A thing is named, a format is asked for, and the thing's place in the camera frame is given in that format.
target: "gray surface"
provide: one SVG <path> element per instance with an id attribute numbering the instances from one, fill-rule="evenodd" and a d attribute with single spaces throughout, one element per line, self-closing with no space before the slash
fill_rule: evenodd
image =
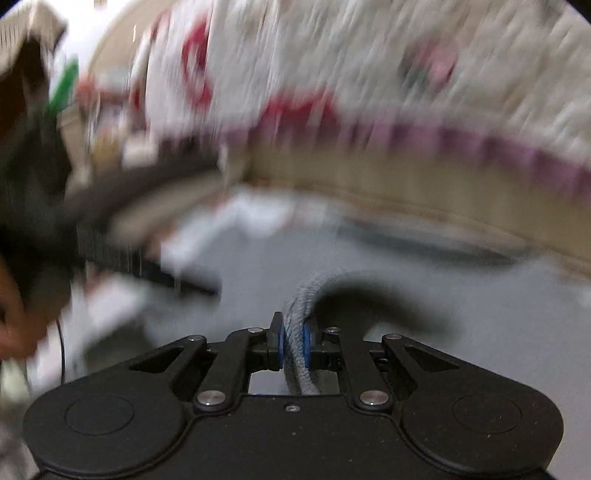
<path id="1" fill-rule="evenodd" d="M 217 341 L 235 329 L 268 326 L 312 274 L 361 271 L 411 311 L 401 325 L 373 328 L 370 339 L 393 331 L 411 335 L 538 388 L 558 404 L 566 425 L 551 471 L 561 480 L 588 478 L 591 318 L 548 261 L 494 268 L 397 252 L 328 231 L 250 239 L 231 230 L 203 253 L 200 265 L 220 273 L 221 303 L 180 305 L 155 297 L 144 318 L 149 343 L 194 333 Z M 410 321 L 415 325 L 406 325 Z M 257 374 L 251 391 L 287 392 L 281 374 Z"/>

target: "black cable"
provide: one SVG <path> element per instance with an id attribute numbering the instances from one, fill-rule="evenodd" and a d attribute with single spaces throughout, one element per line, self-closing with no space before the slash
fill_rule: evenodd
<path id="1" fill-rule="evenodd" d="M 60 336 L 60 350 L 61 350 L 61 375 L 60 375 L 60 385 L 66 383 L 66 349 L 64 347 L 64 334 L 61 331 L 61 324 L 60 320 L 56 320 L 57 325 L 57 333 Z"/>

